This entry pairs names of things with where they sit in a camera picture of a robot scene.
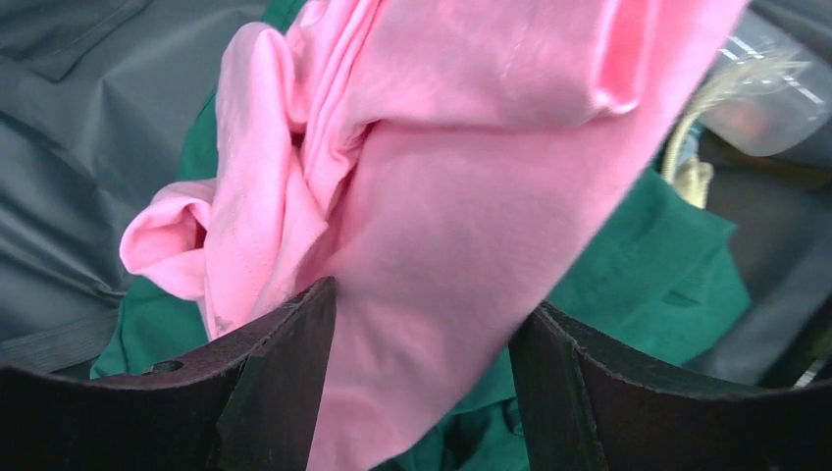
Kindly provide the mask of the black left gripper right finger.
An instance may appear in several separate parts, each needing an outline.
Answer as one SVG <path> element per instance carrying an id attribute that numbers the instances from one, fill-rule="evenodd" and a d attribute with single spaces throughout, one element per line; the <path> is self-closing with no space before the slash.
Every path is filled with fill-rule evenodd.
<path id="1" fill-rule="evenodd" d="M 831 385 L 677 367 L 540 305 L 509 344 L 534 470 L 827 470 Z"/>

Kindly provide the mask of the beige sandal shoe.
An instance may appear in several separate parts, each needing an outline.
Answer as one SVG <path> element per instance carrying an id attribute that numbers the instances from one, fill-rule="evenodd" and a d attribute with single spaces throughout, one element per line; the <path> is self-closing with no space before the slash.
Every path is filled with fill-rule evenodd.
<path id="1" fill-rule="evenodd" d="M 689 100 L 665 145 L 660 175 L 686 203 L 703 209 L 714 170 L 693 146 L 692 129 L 702 114 L 736 99 L 768 96 L 784 90 L 811 62 L 798 60 L 794 51 L 747 58 L 713 68 Z"/>

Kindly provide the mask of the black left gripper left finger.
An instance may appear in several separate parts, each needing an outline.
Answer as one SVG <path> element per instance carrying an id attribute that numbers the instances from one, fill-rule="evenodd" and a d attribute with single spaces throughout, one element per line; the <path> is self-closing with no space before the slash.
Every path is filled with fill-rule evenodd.
<path id="1" fill-rule="evenodd" d="M 336 317 L 323 279 L 138 375 L 78 381 L 1 365 L 5 470 L 302 470 Z"/>

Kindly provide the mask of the black white space suitcase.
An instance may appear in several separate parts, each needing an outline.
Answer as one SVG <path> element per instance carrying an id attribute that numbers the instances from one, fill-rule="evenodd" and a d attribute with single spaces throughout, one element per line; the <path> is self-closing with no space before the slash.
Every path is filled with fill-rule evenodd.
<path id="1" fill-rule="evenodd" d="M 1 5 L 1 354 L 86 380 L 130 279 L 129 219 L 179 163 L 231 34 L 262 1 Z M 695 371 L 764 387 L 831 375 L 831 130 L 772 159 L 705 134 L 709 207 L 752 295 Z"/>

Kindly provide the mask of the pink garment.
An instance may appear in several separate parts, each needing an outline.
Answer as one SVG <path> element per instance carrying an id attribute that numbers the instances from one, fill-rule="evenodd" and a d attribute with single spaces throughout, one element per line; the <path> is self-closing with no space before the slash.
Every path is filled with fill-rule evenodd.
<path id="1" fill-rule="evenodd" d="M 210 340 L 338 283 L 312 470 L 368 470 L 466 393 L 646 168 L 742 1 L 311 1 L 242 26 L 218 171 L 126 269 Z"/>

